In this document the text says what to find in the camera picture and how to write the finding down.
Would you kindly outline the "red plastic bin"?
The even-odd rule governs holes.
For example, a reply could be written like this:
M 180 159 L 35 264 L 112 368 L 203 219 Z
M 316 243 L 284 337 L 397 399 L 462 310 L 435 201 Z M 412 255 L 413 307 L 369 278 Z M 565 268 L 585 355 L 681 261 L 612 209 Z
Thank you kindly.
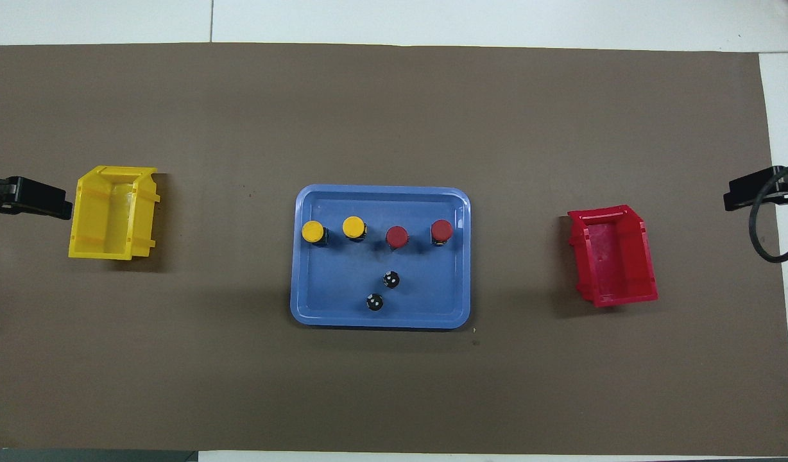
M 658 299 L 646 223 L 629 205 L 567 215 L 582 298 L 598 308 Z

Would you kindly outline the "yellow plastic bin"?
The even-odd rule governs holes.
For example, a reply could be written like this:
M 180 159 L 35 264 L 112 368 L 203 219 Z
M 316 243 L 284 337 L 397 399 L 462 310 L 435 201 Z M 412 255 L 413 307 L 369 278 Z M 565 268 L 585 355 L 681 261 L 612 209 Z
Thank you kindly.
M 155 167 L 97 166 L 78 179 L 68 256 L 130 261 L 147 257 L 155 205 Z

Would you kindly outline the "blue plastic tray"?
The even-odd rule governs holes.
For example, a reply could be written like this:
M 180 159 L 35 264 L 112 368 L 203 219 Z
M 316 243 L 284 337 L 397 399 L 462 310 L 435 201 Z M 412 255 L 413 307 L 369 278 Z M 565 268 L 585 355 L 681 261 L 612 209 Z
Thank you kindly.
M 368 225 L 362 242 L 342 231 L 348 216 Z M 429 228 L 438 219 L 454 225 L 452 239 L 433 246 Z M 309 245 L 301 226 L 323 223 L 329 245 Z M 402 226 L 409 242 L 391 251 L 385 234 Z M 452 187 L 314 184 L 295 200 L 295 237 L 289 310 L 315 327 L 452 330 L 471 313 L 472 214 L 467 194 Z M 389 289 L 389 270 L 402 281 Z M 379 312 L 366 307 L 370 293 L 381 293 Z

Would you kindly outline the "brown paper table mat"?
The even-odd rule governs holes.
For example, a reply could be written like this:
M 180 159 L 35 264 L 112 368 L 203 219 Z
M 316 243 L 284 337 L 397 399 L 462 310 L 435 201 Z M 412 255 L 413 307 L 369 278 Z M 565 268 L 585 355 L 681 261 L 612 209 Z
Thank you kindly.
M 0 176 L 162 197 L 134 261 L 0 216 L 0 447 L 788 456 L 782 270 L 722 204 L 770 164 L 756 55 L 0 47 Z M 295 321 L 310 184 L 467 193 L 465 327 Z M 567 213 L 617 205 L 658 299 L 598 308 Z

